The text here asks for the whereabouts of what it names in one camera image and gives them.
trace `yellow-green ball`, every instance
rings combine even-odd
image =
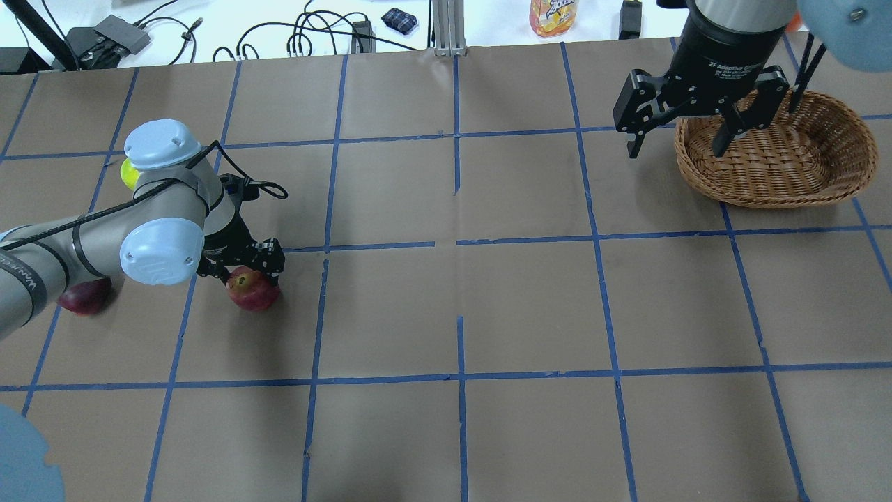
[[[136,180],[139,178],[139,171],[130,163],[130,159],[124,159],[120,164],[120,180],[131,190],[136,187]]]

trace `black pole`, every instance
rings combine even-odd
[[[65,70],[74,71],[78,68],[65,41],[46,24],[44,18],[40,17],[40,14],[28,4],[28,0],[3,0],[3,3],[12,12],[12,15],[17,17],[37,40],[40,40],[40,43],[56,56]]]

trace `dark blue object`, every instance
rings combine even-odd
[[[381,16],[381,20],[388,28],[393,28],[402,33],[408,34],[418,25],[418,19],[410,13],[405,13],[397,8],[387,11],[387,14]]]

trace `blue object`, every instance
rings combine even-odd
[[[798,1],[802,20],[845,66],[892,71],[892,2]]]
[[[64,502],[58,465],[44,464],[46,440],[28,420],[0,405],[0,500]]]
[[[185,218],[159,218],[131,231],[120,245],[120,266],[130,279],[170,286],[192,278],[204,230]]]
[[[181,121],[160,119],[137,127],[124,141],[124,154],[139,171],[160,169],[189,160],[202,144]]]

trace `orange object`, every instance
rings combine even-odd
[[[799,15],[799,11],[796,11],[793,21],[790,21],[787,25],[787,33],[792,33],[800,28],[802,28],[802,16]]]
[[[531,0],[530,27],[540,37],[566,33],[576,20],[579,0]]]

